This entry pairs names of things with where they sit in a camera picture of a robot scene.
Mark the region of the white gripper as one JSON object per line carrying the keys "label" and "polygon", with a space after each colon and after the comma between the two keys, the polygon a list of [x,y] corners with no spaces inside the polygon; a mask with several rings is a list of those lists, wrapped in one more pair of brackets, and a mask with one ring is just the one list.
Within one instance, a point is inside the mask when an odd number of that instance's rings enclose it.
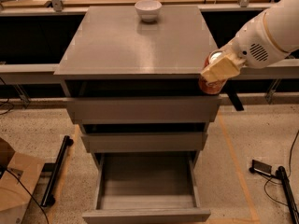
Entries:
{"label": "white gripper", "polygon": [[268,12],[262,12],[248,21],[236,33],[232,40],[232,50],[216,58],[201,72],[207,83],[223,81],[240,74],[244,64],[247,67],[262,69],[286,58],[290,52],[285,48],[284,30],[269,18]]}

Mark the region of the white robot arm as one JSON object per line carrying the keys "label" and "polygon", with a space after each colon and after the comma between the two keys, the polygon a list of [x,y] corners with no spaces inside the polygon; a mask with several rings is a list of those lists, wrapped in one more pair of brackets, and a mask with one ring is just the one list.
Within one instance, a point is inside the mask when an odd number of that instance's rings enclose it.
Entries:
{"label": "white robot arm", "polygon": [[299,49],[299,0],[281,0],[245,23],[201,73],[206,83],[225,81],[243,67],[262,69]]}

